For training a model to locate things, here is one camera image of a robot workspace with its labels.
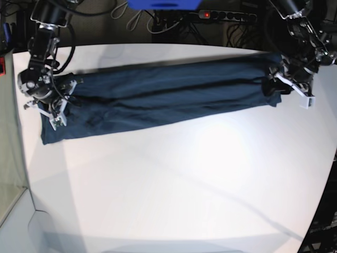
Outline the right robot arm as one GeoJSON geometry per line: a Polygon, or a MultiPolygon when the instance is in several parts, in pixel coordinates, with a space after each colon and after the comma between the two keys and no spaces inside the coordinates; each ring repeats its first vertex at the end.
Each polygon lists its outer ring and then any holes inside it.
{"type": "Polygon", "coordinates": [[[77,7],[80,4],[81,1],[36,2],[31,20],[38,27],[28,43],[30,60],[27,69],[18,74],[19,90],[31,98],[24,108],[37,109],[41,115],[48,118],[54,130],[67,126],[66,107],[69,104],[79,106],[73,92],[76,86],[83,82],[72,73],[61,75],[76,49],[76,35],[71,25],[71,18],[74,15],[96,17],[111,12],[110,10],[100,13],[79,12],[77,7]],[[56,59],[61,28],[67,28],[72,39],[70,54],[62,66],[56,59]]]}

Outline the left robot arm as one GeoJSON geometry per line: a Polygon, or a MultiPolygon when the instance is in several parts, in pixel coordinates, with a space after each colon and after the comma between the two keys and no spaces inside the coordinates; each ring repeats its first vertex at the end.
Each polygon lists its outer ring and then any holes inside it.
{"type": "Polygon", "coordinates": [[[325,19],[326,9],[317,1],[271,1],[270,4],[264,34],[282,60],[269,68],[264,93],[294,91],[300,96],[300,106],[308,109],[315,102],[313,78],[320,66],[336,64],[336,47],[331,43],[336,22],[325,19]]]}

